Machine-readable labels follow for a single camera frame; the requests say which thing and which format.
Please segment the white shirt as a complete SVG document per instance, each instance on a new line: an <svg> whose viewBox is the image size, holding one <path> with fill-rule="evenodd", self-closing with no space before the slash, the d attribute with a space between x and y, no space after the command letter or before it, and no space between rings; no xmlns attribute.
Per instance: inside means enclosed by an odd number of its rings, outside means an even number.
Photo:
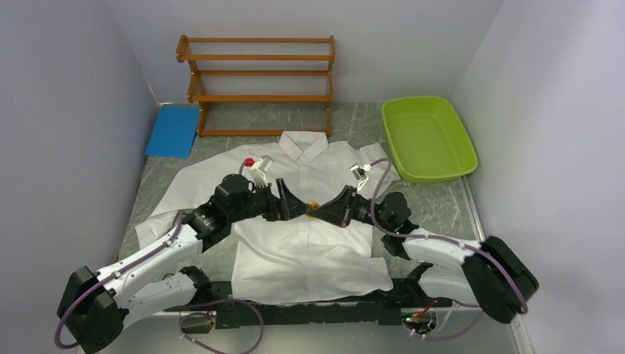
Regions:
<svg viewBox="0 0 625 354"><path fill-rule="evenodd" d="M384 163L380 143L353 148L329 142L324 133L284 132L278 142L242 145L185 167L172 180L152 214L136 227L140 246L164 235L177 212L208 201L222 179L247 158L269 156L268 178L283 178L304 202L325 204L346 185L356 185L352 166L371 164L361 190L370 198L381 181L388 187L399 176ZM339 228L302 216L286 222L248 219L233 225L240 238L231 277L233 295L266 305L317 302L388 291L391 277L383 258L372 254L373 229L351 222Z"/></svg>

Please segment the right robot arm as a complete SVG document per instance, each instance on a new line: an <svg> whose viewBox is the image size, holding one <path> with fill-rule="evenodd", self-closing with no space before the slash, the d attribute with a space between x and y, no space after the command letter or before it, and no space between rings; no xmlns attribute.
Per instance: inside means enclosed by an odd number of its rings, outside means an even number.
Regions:
<svg viewBox="0 0 625 354"><path fill-rule="evenodd" d="M395 257L419 260L405 286L407 300L422 306L430 299L448 299L480 308L497 322L509 323L528 310L539 289L537 278L499 237L481 242L429 232L412 223L405 196L392 192L377 203L345 187L338 197L310 209L310 216L346 228L368 224L383 233L382 242Z"/></svg>

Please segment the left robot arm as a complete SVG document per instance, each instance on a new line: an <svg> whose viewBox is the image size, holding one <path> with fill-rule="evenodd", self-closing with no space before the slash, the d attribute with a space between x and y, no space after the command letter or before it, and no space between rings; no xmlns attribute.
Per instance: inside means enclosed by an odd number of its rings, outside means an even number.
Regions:
<svg viewBox="0 0 625 354"><path fill-rule="evenodd" d="M55 346L80 347L97 353L137 321L170 308L193 309L209 318L210 308L234 302L214 294L213 283L197 266L187 266L161 281L165 268L199 255L231 234L235 223L255 217L289 221L310 208L277 179L278 195L270 183L227 175L208 201L190 212L179 212L173 227L149 245L123 260L92 271L83 266L67 282L57 309Z"/></svg>

